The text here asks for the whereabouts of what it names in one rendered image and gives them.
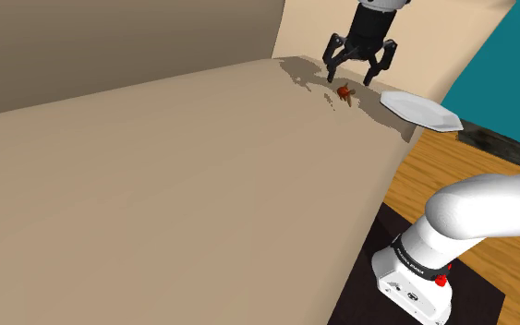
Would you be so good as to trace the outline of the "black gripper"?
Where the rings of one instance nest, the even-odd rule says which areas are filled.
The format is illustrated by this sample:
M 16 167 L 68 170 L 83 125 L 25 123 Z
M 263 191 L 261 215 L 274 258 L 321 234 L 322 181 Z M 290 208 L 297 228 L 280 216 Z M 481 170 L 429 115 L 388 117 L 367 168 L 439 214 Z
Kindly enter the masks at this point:
M 365 86 L 382 70 L 389 69 L 397 43 L 394 40 L 385 40 L 385 37 L 395 15 L 396 10 L 378 11 L 359 4 L 348 35 L 343 37 L 333 33 L 322 55 L 328 71 L 327 81 L 332 83 L 337 67 L 351 59 L 369 62 L 369 70 L 363 80 Z M 378 61 L 376 53 L 380 49 L 383 53 Z

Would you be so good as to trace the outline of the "small red and brown object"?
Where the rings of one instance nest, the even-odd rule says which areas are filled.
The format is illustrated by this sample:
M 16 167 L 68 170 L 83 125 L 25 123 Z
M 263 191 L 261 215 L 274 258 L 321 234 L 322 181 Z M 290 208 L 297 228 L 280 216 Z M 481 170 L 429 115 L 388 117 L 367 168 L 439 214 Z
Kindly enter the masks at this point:
M 345 101 L 349 107 L 352 106 L 352 96 L 356 93 L 354 89 L 349 88 L 349 84 L 345 83 L 343 86 L 336 90 L 338 97 Z

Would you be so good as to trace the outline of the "white plate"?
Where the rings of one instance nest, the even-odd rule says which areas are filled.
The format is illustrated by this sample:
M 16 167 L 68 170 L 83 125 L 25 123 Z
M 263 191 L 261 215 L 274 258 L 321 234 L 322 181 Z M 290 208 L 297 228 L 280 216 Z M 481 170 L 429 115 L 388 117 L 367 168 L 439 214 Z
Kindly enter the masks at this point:
M 399 90 L 381 93 L 380 102 L 405 121 L 437 132 L 464 129 L 460 118 L 440 104 L 421 96 Z

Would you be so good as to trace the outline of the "dark robot stand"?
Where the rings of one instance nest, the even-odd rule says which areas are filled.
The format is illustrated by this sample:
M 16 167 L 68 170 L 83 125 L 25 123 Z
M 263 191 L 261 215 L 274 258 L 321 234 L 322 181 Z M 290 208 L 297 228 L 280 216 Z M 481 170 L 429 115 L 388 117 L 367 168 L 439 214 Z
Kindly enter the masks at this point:
M 327 325 L 421 325 L 376 286 L 371 257 L 410 226 L 382 204 Z M 452 262 L 452 312 L 445 325 L 497 325 L 505 294 L 461 260 Z

